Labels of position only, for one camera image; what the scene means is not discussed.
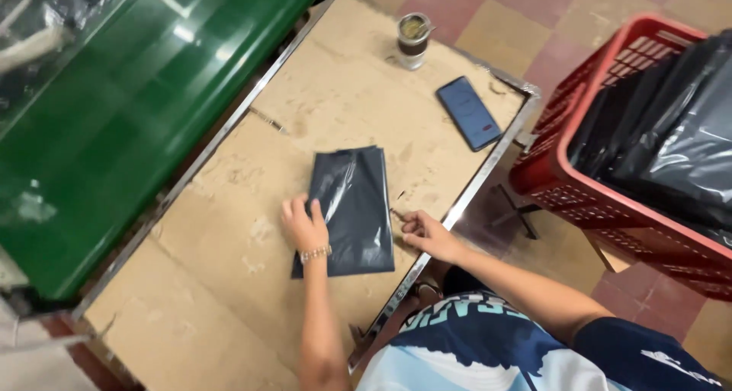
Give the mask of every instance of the metal table frame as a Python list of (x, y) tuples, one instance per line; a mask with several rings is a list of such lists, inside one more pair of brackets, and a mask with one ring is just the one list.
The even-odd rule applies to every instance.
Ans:
[[(282, 65), (285, 63), (285, 61), (292, 55), (292, 52), (297, 49), (299, 44), (305, 39), (307, 34), (313, 29), (315, 24), (320, 20), (320, 18), (325, 14), (325, 12), (328, 10), (329, 6), (333, 3), (335, 0), (325, 0), (323, 3), (321, 3), (318, 6), (317, 13), (310, 18), (310, 21), (307, 22), (305, 27), (297, 34), (297, 37), (295, 40), (293, 40), (289, 46), (285, 49), (285, 51), (279, 56), (279, 58), (274, 62), (272, 67), (265, 73), (265, 75), (257, 82), (257, 84), (254, 86), (251, 92), (247, 95), (247, 97), (242, 101), (242, 103), (236, 108), (236, 110), (233, 112), (233, 114), (230, 116), (230, 118), (225, 122), (221, 130), (216, 133), (216, 135), (213, 137), (210, 143), (207, 144), (206, 148), (201, 152), (201, 154), (196, 158), (196, 160), (191, 164), (191, 166), (188, 168), (188, 170), (185, 172), (185, 174), (180, 178), (180, 180), (176, 183), (176, 185), (173, 187), (172, 190), (166, 195), (166, 197), (162, 200), (159, 207), (155, 210), (154, 214), (152, 215), (151, 219), (147, 221), (142, 228), (135, 234), (135, 236), (130, 240), (130, 242), (123, 248), (120, 255), (115, 259), (114, 263), (111, 264), (107, 270), (105, 271), (104, 275), (100, 278), (100, 280), (97, 282), (97, 284), (90, 290), (90, 292), (82, 299), (82, 301), (79, 303), (78, 307), (73, 311), (72, 317), (76, 320), (79, 319), (89, 308), (89, 306), (94, 302), (94, 300), (98, 297), (98, 295), (104, 290), (104, 288), (109, 284), (109, 282), (114, 278), (114, 276), (117, 274), (117, 272), (121, 269), (121, 267), (124, 265), (125, 262), (130, 258), (131, 255), (133, 255), (133, 252), (136, 251), (138, 246), (142, 243), (143, 239), (147, 237), (147, 234), (151, 231), (152, 227), (157, 223), (160, 218), (162, 218), (162, 215), (168, 210), (170, 205), (173, 203), (173, 201), (180, 195), (180, 193), (183, 191), (185, 186), (193, 179), (193, 176), (201, 169), (201, 167), (204, 166), (206, 161), (209, 159), (209, 157), (216, 151), (216, 148), (219, 146), (220, 143), (224, 141), (228, 133), (233, 129), (236, 124), (239, 123), (239, 121), (243, 118), (244, 114), (249, 109), (249, 106), (254, 102), (254, 99), (261, 93), (261, 91), (264, 89), (264, 87), (267, 85), (267, 83), (270, 82), (270, 80), (273, 78), (273, 76), (278, 72), (278, 70), (282, 67)], [(375, 10), (388, 14), (384, 12), (382, 9), (379, 8), (379, 6), (376, 5), (376, 3), (370, 1), (370, 0), (362, 0), (366, 3), (368, 3), (371, 8), (374, 8)], [(535, 109), (536, 105), (539, 102), (540, 99), (540, 91), (539, 88), (528, 84), (520, 79), (514, 78), (511, 75), (508, 75), (506, 72), (503, 72), (499, 69), (493, 68), (490, 64), (486, 63), (484, 60), (475, 58), (474, 56), (470, 55), (469, 53), (453, 48), (456, 52), (459, 54), (465, 56), (466, 58), (470, 59), (473, 63), (480, 65), (481, 67), (485, 68), (486, 71), (490, 72), (494, 76), (498, 77), (502, 81), (506, 82), (508, 85), (513, 87), (518, 93), (522, 94), (524, 96), (524, 102), (519, 110), (519, 113), (514, 117), (513, 121), (509, 125), (509, 127), (506, 129), (506, 132), (503, 134), (501, 139), (498, 143), (493, 147), (493, 150), (491, 150), (490, 154), (488, 155), (488, 158), (483, 162), (480, 169), (476, 172), (476, 174), (473, 176), (473, 178), (468, 183), (467, 187), (462, 190), (462, 193), (460, 197), (458, 197), (457, 201), (453, 205), (452, 208), (447, 212), (445, 217), (442, 219), (442, 224), (447, 228), (448, 230), (451, 229), (454, 224), (460, 219), (463, 211), (466, 209), (470, 201), (473, 199), (473, 196), (478, 192), (483, 182), (486, 180), (486, 178), (489, 176), (489, 174), (493, 171), (493, 168), (498, 164), (499, 159), (504, 155), (508, 147), (511, 145), (512, 141), (516, 136), (518, 135), (519, 131), (521, 130), (523, 124), (526, 123), (528, 118), (531, 116), (532, 111)], [(426, 253), (422, 253), (419, 255), (419, 257), (416, 259), (410, 270), (407, 272), (406, 276), (402, 279), (402, 281), (399, 283), (398, 287), (395, 289), (394, 293), (392, 294), (389, 301), (384, 305), (384, 307), (381, 309), (380, 313), (376, 316), (374, 321), (371, 323), (371, 326), (369, 329), (365, 332), (365, 337), (369, 337), (371, 335), (375, 335), (378, 333), (381, 329), (381, 327), (386, 323), (386, 321), (389, 319), (389, 317), (392, 315), (394, 310), (396, 310), (399, 302), (404, 298), (404, 296), (407, 294), (407, 291), (409, 288), (414, 284), (414, 281), (416, 280), (419, 273), (425, 268), (425, 265), (430, 260), (430, 255), (427, 255)]]

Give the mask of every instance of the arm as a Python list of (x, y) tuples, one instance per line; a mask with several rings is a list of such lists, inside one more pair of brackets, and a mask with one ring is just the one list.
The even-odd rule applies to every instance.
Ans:
[(575, 289), (470, 250), (424, 211), (411, 212), (404, 219), (405, 242), (470, 272), (564, 343), (571, 344), (588, 322), (614, 316)]
[[(283, 223), (299, 252), (328, 245), (320, 203), (310, 206), (312, 220), (305, 213), (306, 195), (283, 202)], [(305, 317), (302, 324), (298, 379), (303, 391), (346, 391), (352, 389), (340, 331), (328, 294), (326, 257), (315, 257), (303, 265)]]

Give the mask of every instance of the gold bracelet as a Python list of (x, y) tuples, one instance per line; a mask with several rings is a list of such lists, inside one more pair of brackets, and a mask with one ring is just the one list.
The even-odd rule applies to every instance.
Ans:
[(311, 249), (304, 253), (300, 253), (300, 262), (305, 265), (306, 262), (317, 257), (326, 257), (333, 252), (330, 245), (321, 246), (320, 248)]

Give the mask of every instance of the shirt sleeve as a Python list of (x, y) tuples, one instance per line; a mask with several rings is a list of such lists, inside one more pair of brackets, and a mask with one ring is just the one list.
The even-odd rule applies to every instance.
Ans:
[(575, 335), (575, 352), (605, 376), (633, 390), (721, 391), (709, 373), (676, 339), (624, 319), (591, 321)]

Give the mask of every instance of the red plastic basket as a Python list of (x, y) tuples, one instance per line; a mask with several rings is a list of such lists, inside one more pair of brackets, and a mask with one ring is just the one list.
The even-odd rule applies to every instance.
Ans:
[(514, 163), (517, 194), (643, 261), (704, 296), (732, 301), (732, 250), (576, 171), (567, 145), (597, 92), (671, 52), (705, 39), (654, 14), (636, 16), (554, 90), (533, 133), (536, 141)]

